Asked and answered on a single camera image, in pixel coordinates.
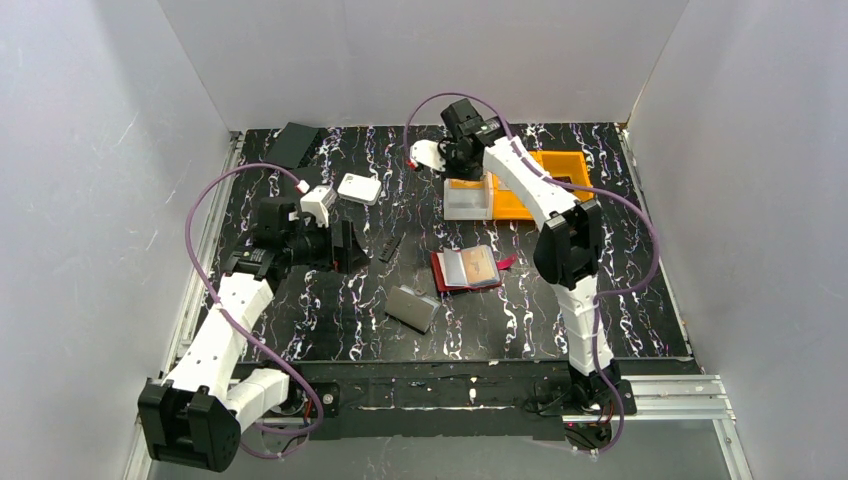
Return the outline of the red leather card holder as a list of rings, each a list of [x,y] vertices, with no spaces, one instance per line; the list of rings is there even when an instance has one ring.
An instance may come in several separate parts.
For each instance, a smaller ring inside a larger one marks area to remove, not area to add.
[[[441,293],[483,290],[500,286],[502,272],[516,262],[511,255],[496,260],[488,245],[451,250],[443,249],[430,255],[436,289]]]

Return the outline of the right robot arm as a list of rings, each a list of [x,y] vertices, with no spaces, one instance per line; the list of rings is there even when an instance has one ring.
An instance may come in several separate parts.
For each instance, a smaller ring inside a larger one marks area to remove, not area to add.
[[[612,405],[623,412],[620,370],[596,325],[601,256],[601,206],[580,200],[529,154],[497,118],[484,119],[467,99],[441,113],[448,135],[439,148],[450,178],[491,173],[530,212],[539,231],[533,262],[552,288],[568,343],[570,399],[582,408]]]

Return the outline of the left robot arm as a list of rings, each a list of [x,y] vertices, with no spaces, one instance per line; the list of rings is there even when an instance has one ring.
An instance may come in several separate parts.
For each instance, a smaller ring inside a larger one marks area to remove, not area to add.
[[[222,472],[242,433],[289,396],[292,369],[257,368],[230,383],[259,316],[291,269],[351,274],[369,263],[348,220],[333,222],[335,191],[319,186],[300,199],[261,200],[257,223],[221,266],[219,290],[176,366],[138,398],[149,456]]]

